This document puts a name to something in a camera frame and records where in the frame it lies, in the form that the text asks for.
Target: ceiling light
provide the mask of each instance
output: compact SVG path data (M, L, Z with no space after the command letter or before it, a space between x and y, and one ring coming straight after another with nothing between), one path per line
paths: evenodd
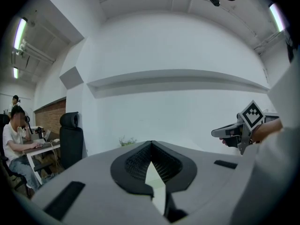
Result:
M20 48L20 42L21 42L21 38L22 38L22 34L24 31L25 25L26 25L26 20L24 18L21 18L19 26L18 26L17 34L15 35L14 48L17 50L19 50L19 48Z
M279 30L279 32L281 32L282 30L285 29L285 27L284 27L280 9L277 7L277 5L275 3L273 3L270 6L270 10L273 14L273 17L275 18L276 24L278 26L278 30Z
M14 67L14 77L18 78L18 69Z

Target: brick wall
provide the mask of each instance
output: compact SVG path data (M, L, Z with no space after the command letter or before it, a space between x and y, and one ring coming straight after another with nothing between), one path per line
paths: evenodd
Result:
M48 105L35 111L36 126L42 126L44 130L60 133L60 117L66 113L66 100Z

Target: black office chair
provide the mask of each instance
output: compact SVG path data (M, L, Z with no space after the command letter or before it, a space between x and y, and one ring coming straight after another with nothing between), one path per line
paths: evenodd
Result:
M14 187L14 190L17 190L20 186L22 186L24 184L25 189L26 189L26 195L29 198L30 194L29 194L28 187L26 186L27 181L26 181L25 177L18 173L12 172L9 169L8 165L6 164L6 161L8 160L8 158L5 156L4 149L3 149L3 128L8 123L9 123L9 117L5 114L0 114L0 153L1 153L0 159L2 161L2 164L3 164L6 172L8 173L8 175L10 177L16 176L17 178L21 179L21 181Z
M68 112L60 118L60 162L64 169L82 159L83 155L83 130L78 126L78 112ZM34 169L48 167L41 164Z

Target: jeans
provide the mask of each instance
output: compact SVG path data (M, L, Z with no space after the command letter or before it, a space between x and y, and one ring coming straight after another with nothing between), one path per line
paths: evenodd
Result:
M40 161L35 158L32 158L32 160L35 166L41 164ZM38 190L40 183L30 167L26 156L13 159L9 164L9 169L14 173L23 175L26 178L27 184L32 187L35 192Z

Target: white table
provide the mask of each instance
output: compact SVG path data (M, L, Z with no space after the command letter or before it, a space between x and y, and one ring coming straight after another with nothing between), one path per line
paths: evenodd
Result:
M60 148L60 144L55 144L53 145L53 149L57 149L57 148ZM47 152L47 151L50 151L52 150L52 146L45 146L45 147L41 147L41 148L35 148L35 149L28 149L28 150L25 150L23 151L24 154L26 154L27 156L27 159L29 161L29 164L35 174L35 176L37 177L37 180L39 181L40 184L42 184L42 179L41 179L41 176L38 174L38 172L35 172L34 171L34 163L33 163L33 160L32 160L32 156L34 155L37 155L37 154L41 154L43 152Z

